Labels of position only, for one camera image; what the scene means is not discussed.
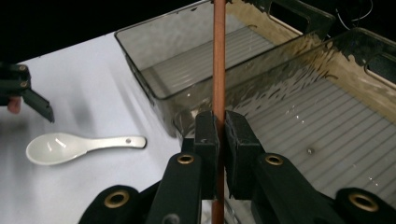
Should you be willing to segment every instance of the transparent plastic container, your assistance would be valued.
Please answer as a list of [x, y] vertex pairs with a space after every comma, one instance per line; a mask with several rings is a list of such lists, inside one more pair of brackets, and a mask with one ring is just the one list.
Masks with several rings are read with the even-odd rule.
[[[238, 77], [260, 61], [227, 72]], [[365, 189], [396, 208], [394, 78], [396, 43], [356, 28], [257, 68], [227, 89], [226, 109], [244, 115], [265, 151], [287, 157], [316, 190], [334, 198], [342, 188]], [[194, 137], [195, 116], [206, 110], [210, 97], [176, 115], [180, 140]], [[233, 206], [236, 216], [244, 207]]]
[[[273, 6], [302, 18], [306, 26], [300, 32], [272, 16]], [[200, 1], [115, 33], [136, 79], [171, 136], [176, 136], [175, 114], [212, 92], [201, 83], [211, 81], [213, 75], [213, 13], [210, 1]], [[300, 1], [233, 0], [226, 4], [226, 69], [301, 38], [288, 52], [293, 57], [318, 45], [333, 22], [332, 15]], [[269, 66], [280, 62], [273, 60]]]

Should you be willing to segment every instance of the white spoon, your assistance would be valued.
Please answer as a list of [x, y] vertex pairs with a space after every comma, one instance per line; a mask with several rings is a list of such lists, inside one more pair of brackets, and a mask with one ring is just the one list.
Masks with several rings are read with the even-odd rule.
[[73, 160], [88, 151], [108, 147], [144, 148], [146, 138], [121, 136], [109, 138], [82, 138], [69, 133], [47, 133], [38, 136], [26, 148], [29, 161], [39, 165], [53, 165]]

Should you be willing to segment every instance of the white surface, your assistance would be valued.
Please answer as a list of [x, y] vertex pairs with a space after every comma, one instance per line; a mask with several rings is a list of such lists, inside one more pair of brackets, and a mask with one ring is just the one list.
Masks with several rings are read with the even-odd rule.
[[[179, 142], [158, 121], [113, 34], [22, 63], [33, 90], [50, 101], [55, 123], [25, 104], [19, 115], [0, 107], [0, 223], [78, 223], [102, 190], [126, 185], [141, 191], [162, 178]], [[53, 166], [29, 162], [29, 142], [55, 132], [136, 134], [148, 144], [144, 150], [95, 150]]]

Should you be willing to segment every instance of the spoon bowl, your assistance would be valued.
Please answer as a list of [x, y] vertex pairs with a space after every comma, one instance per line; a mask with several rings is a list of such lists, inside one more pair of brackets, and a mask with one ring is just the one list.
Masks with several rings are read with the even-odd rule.
[[118, 136], [109, 138], [83, 138], [70, 133], [47, 133], [32, 140], [26, 148], [29, 161], [40, 165], [53, 165], [71, 161], [99, 148], [144, 148], [143, 136]]

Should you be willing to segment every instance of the spoon handle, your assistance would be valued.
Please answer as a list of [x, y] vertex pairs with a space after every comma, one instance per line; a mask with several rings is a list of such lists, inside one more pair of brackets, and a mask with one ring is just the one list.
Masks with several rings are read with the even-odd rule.
[[121, 136], [109, 138], [87, 139], [90, 150], [95, 150], [105, 147], [132, 147], [144, 148], [147, 140], [143, 136]]

